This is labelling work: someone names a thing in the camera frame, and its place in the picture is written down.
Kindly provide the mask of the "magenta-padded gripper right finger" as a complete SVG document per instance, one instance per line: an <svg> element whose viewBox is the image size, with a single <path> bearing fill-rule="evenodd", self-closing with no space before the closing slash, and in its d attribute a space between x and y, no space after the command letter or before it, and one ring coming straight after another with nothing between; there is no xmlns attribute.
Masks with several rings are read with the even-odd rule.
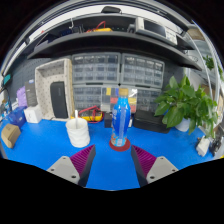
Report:
<svg viewBox="0 0 224 224"><path fill-rule="evenodd" d="M178 171L164 156L155 157L146 150L135 145L131 146L131 156L141 187Z"/></svg>

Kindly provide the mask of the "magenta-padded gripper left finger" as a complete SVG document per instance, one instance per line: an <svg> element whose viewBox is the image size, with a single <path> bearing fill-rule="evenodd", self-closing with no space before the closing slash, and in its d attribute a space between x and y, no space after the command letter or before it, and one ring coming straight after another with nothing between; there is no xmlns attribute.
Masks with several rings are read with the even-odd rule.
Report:
<svg viewBox="0 0 224 224"><path fill-rule="evenodd" d="M47 171L74 184L85 187L95 155L95 146L91 145L71 157L60 157Z"/></svg>

